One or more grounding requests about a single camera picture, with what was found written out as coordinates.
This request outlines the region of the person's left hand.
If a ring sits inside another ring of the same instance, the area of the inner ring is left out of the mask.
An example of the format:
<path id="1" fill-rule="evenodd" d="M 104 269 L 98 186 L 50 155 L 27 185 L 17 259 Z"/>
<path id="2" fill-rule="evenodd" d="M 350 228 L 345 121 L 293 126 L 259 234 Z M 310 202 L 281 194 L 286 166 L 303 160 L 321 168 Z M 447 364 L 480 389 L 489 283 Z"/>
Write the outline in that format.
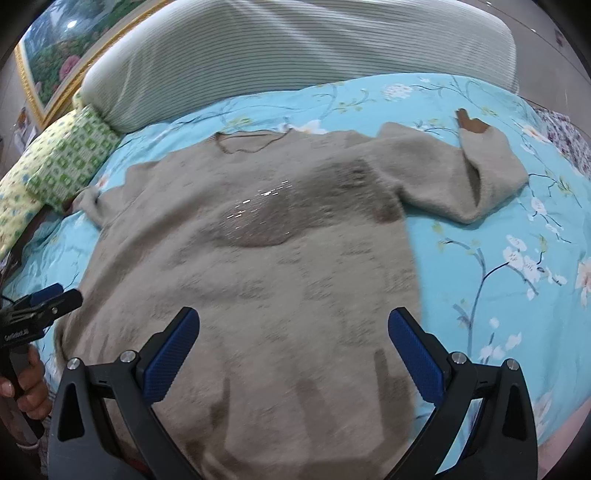
<path id="1" fill-rule="evenodd" d="M 16 443 L 32 447 L 37 440 L 28 432 L 25 417 L 44 421 L 52 411 L 49 389 L 44 379 L 45 367 L 34 345 L 28 347 L 28 361 L 18 375 L 18 385 L 23 395 L 15 398 L 15 385 L 1 378 L 1 422 Z"/>

